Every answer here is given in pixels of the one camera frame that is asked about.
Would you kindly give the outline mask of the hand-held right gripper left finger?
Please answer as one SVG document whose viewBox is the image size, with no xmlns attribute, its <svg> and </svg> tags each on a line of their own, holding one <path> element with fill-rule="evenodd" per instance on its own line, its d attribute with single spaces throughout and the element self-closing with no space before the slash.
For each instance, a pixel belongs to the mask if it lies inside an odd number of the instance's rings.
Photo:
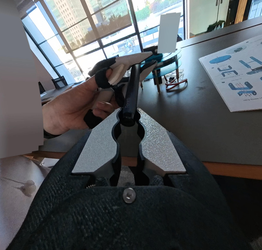
<svg viewBox="0 0 262 250">
<path fill-rule="evenodd" d="M 86 144 L 72 170 L 73 175 L 93 175 L 110 179 L 114 175 L 112 163 L 118 157 L 119 145 L 113 138 L 114 127 L 119 123 L 116 109 L 92 129 Z"/>
</svg>

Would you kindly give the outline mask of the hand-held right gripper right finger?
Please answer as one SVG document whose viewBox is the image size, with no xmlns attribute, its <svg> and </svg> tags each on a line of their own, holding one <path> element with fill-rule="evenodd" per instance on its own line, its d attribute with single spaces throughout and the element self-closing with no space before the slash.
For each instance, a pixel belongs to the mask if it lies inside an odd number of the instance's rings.
<svg viewBox="0 0 262 250">
<path fill-rule="evenodd" d="M 148 177 L 185 174 L 186 169 L 167 130 L 142 109 L 139 108 L 138 112 L 139 125 L 145 132 L 139 145 L 140 157 L 144 162 L 142 172 Z"/>
</svg>

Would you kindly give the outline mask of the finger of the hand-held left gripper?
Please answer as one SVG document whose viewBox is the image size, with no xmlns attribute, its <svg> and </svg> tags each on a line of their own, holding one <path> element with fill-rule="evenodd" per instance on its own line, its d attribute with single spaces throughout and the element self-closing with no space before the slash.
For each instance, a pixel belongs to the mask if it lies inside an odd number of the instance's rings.
<svg viewBox="0 0 262 250">
<path fill-rule="evenodd" d="M 116 57 L 114 67 L 118 67 L 121 64 L 123 64 L 124 67 L 131 67 L 134 64 L 141 63 L 151 55 L 153 55 L 153 53 L 150 51 L 150 52 L 140 52 L 132 55 L 124 55 L 124 56 Z"/>
<path fill-rule="evenodd" d="M 142 81 L 153 71 L 157 62 L 147 62 L 140 67 L 139 86 L 143 88 Z"/>
</svg>

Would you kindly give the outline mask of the blue toy robot arm base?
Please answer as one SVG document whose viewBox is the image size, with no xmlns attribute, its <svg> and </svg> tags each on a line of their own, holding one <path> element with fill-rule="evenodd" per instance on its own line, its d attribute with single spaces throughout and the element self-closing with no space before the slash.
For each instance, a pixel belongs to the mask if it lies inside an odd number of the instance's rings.
<svg viewBox="0 0 262 250">
<path fill-rule="evenodd" d="M 179 67 L 181 66 L 181 48 L 177 48 L 173 53 L 161 53 L 158 55 L 153 55 L 147 58 L 141 63 L 141 66 L 146 64 L 149 61 L 157 60 L 157 65 L 153 71 L 145 78 L 145 80 L 153 79 L 155 85 L 157 86 L 158 93 L 160 93 L 160 84 L 162 83 L 162 77 L 170 72 L 177 70 L 177 80 L 179 78 Z M 187 79 L 184 79 L 180 83 L 168 84 L 165 83 L 166 91 L 170 91 L 181 83 L 187 82 Z"/>
</svg>

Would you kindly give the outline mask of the grey desk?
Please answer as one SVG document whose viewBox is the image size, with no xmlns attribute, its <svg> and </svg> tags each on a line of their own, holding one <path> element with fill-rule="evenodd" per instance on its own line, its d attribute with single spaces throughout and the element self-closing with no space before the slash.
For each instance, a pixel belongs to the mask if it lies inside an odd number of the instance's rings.
<svg viewBox="0 0 262 250">
<path fill-rule="evenodd" d="M 138 106 L 177 136 L 214 175 L 261 179 L 261 110 L 230 112 L 198 58 L 261 35 L 261 24 L 182 48 L 189 83 L 157 93 L 152 82 Z"/>
</svg>

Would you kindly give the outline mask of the person's left hand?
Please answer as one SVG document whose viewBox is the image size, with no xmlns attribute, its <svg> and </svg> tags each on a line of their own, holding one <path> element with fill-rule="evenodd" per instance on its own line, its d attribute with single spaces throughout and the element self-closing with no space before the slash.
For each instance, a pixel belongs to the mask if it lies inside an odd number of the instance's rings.
<svg viewBox="0 0 262 250">
<path fill-rule="evenodd" d="M 98 86 L 95 76 L 71 88 L 42 106 L 44 140 L 67 131 L 84 130 L 84 116 L 96 101 Z"/>
</svg>

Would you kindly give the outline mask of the crumpled clear plastic bag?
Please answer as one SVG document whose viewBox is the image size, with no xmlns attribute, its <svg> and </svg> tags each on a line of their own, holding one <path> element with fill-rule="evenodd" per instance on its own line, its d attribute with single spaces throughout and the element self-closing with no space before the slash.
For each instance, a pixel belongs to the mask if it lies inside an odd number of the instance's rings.
<svg viewBox="0 0 262 250">
<path fill-rule="evenodd" d="M 178 74 L 179 74 L 178 80 L 177 80 L 177 70 L 164 75 L 164 79 L 165 79 L 166 83 L 176 84 L 176 83 L 180 83 L 181 81 L 183 81 L 184 80 L 184 78 L 183 78 L 184 77 L 184 69 L 179 69 Z"/>
</svg>

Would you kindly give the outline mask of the black mesh chair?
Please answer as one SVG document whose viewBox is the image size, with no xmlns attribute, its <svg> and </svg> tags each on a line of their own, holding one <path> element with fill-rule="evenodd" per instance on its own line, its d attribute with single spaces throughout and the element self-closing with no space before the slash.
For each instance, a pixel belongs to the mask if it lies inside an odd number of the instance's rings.
<svg viewBox="0 0 262 250">
<path fill-rule="evenodd" d="M 52 79 L 52 82 L 55 86 L 55 89 L 60 89 L 60 88 L 63 88 L 65 86 L 68 86 L 64 76 L 60 76 L 58 78 Z"/>
</svg>

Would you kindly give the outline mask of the printed instruction sheet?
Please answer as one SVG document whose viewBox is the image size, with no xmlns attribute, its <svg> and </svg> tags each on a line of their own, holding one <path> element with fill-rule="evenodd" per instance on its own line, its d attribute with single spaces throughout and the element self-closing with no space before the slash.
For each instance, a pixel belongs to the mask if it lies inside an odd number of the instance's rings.
<svg viewBox="0 0 262 250">
<path fill-rule="evenodd" d="M 199 61 L 230 112 L 262 109 L 262 35 Z"/>
</svg>

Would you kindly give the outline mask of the person's grey clothing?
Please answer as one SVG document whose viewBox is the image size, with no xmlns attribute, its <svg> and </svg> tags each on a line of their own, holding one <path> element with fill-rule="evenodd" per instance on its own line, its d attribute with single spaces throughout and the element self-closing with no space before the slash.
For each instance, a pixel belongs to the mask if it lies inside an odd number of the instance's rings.
<svg viewBox="0 0 262 250">
<path fill-rule="evenodd" d="M 0 159 L 0 249 L 17 234 L 50 170 L 25 156 Z"/>
</svg>

